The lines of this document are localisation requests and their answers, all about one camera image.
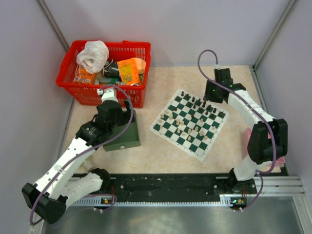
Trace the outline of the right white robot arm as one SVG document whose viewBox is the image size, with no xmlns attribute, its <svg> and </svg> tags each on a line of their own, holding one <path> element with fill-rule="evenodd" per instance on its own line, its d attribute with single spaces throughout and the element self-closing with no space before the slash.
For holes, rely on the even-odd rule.
<svg viewBox="0 0 312 234">
<path fill-rule="evenodd" d="M 287 154 L 288 124 L 266 113 L 240 83 L 234 83 L 228 68 L 214 70 L 215 79 L 208 80 L 204 100 L 215 103 L 226 102 L 233 107 L 251 129 L 247 144 L 247 155 L 238 166 L 229 172 L 228 188 L 240 193 L 251 187 L 256 173 L 274 165 Z"/>
</svg>

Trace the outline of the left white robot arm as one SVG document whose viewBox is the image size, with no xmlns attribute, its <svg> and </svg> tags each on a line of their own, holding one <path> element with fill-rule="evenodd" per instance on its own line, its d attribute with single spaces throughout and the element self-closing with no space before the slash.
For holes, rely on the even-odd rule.
<svg viewBox="0 0 312 234">
<path fill-rule="evenodd" d="M 91 121 L 83 124 L 71 144 L 54 165 L 35 183 L 26 183 L 21 192 L 31 209 L 29 223 L 34 214 L 48 224 L 54 224 L 64 215 L 66 209 L 76 201 L 93 192 L 106 193 L 111 182 L 104 169 L 93 169 L 76 182 L 69 182 L 77 168 L 99 147 L 120 138 L 130 127 L 134 108 L 128 94 L 125 94 L 127 110 L 123 111 L 117 99 L 117 92 L 126 92 L 117 85 L 103 85 L 97 90 L 101 105 Z"/>
</svg>

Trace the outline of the green white chess mat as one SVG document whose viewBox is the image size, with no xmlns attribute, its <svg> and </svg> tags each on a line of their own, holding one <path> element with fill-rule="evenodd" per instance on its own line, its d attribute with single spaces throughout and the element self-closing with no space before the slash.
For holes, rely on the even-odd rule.
<svg viewBox="0 0 312 234">
<path fill-rule="evenodd" d="M 229 113 L 209 101 L 178 89 L 150 126 L 150 131 L 203 161 Z"/>
</svg>

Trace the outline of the dark green plastic tray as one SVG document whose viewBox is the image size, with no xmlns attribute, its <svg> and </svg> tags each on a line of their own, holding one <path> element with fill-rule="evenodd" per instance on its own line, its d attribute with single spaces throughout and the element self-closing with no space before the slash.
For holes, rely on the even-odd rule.
<svg viewBox="0 0 312 234">
<path fill-rule="evenodd" d="M 136 116 L 133 116 L 132 122 L 127 130 L 114 141 L 103 145 L 105 151 L 115 151 L 141 146 L 138 134 Z"/>
</svg>

